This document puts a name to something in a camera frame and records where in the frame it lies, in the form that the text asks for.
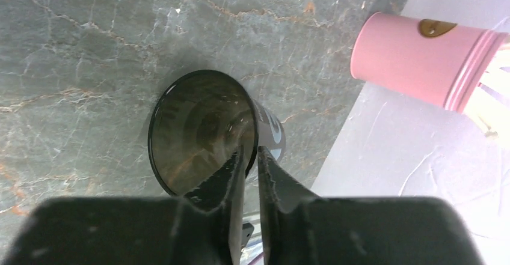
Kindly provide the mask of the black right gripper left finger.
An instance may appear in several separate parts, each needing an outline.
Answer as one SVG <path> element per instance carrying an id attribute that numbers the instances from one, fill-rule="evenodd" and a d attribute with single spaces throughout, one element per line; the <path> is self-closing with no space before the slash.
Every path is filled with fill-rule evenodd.
<path id="1" fill-rule="evenodd" d="M 4 264 L 239 264 L 244 150 L 184 196 L 59 197 L 28 215 Z"/>

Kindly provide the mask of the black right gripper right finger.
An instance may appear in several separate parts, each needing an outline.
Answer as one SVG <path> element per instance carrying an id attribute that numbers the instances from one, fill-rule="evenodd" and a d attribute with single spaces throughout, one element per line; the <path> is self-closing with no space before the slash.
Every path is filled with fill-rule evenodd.
<path id="1" fill-rule="evenodd" d="M 258 148 L 266 264 L 482 264 L 459 214 L 432 197 L 326 198 Z"/>

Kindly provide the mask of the black paper coffee cup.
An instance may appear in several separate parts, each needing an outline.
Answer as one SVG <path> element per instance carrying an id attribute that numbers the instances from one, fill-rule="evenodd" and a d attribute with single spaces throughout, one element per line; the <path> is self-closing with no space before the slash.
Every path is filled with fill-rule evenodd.
<path id="1" fill-rule="evenodd" d="M 280 120 L 233 77 L 197 70 L 176 79 L 160 96 L 148 129 L 148 154 L 164 191 L 183 195 L 242 149 L 249 173 L 259 147 L 275 160 L 286 150 Z"/>

